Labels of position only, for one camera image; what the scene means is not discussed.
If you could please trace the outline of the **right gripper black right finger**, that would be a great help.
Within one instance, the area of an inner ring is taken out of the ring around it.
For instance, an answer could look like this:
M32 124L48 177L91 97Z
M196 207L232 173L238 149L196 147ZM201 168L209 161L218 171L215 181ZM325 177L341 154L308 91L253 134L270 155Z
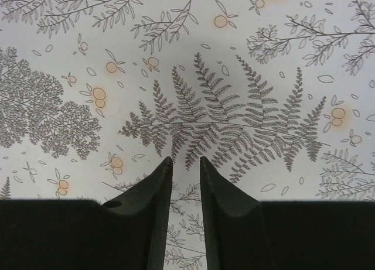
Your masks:
M200 160L209 269L373 269L374 204L258 201Z

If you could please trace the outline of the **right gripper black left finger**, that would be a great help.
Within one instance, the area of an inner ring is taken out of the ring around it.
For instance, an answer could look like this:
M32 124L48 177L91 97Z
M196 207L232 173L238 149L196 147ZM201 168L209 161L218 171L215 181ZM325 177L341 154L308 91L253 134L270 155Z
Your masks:
M162 269L173 163L117 197L2 200L2 269Z

